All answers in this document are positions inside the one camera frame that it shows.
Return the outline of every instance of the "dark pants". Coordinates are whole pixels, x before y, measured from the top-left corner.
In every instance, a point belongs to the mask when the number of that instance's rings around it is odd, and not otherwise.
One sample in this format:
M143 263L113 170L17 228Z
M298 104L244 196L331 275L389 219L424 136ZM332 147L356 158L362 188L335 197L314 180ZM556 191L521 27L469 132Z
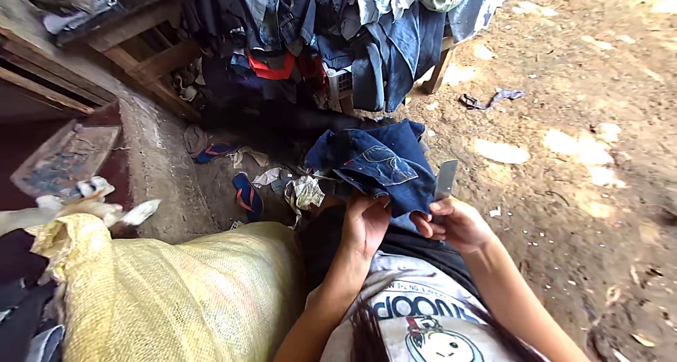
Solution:
M309 291L322 283L339 249L345 210L344 205L329 207L299 233ZM387 254L425 260L479 298L461 254L451 245L390 226L378 249Z

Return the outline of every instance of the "yellow sack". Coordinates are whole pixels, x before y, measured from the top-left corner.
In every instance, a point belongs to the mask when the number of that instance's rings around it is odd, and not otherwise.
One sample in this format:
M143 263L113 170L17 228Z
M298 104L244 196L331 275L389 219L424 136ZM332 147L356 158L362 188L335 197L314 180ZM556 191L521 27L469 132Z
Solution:
M266 361L303 309L294 234L254 223L182 245L74 214L32 228L66 285L64 361Z

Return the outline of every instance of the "red cloth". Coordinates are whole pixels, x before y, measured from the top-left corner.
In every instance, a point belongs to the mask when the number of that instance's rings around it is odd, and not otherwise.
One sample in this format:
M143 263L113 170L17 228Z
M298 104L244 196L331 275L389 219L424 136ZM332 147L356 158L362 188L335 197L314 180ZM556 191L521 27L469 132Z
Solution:
M249 59L249 66L252 68L254 73L256 73L256 76L263 77L265 79L288 79L289 75L292 74L292 70L294 69L294 56L290 52L287 52L286 58L284 59L284 68L280 70L269 68L266 63L254 59L251 53L249 53L247 57Z

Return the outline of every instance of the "right hand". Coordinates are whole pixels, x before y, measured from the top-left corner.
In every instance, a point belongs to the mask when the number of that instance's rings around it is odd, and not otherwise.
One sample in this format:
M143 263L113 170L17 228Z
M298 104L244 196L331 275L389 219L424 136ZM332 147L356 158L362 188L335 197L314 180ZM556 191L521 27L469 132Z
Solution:
M433 217L420 211L410 215L411 221L424 237L446 241L461 254L471 254L497 237L477 209L456 198L448 197L430 204L435 216L443 217L441 224L431 223Z

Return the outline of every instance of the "left hand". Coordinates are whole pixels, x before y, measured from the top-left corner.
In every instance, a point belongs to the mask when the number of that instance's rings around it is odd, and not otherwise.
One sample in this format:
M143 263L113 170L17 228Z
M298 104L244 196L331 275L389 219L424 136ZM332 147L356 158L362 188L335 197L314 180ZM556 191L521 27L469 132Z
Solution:
M341 248L371 260L383 241L391 218L390 197L372 199L355 193L343 219Z

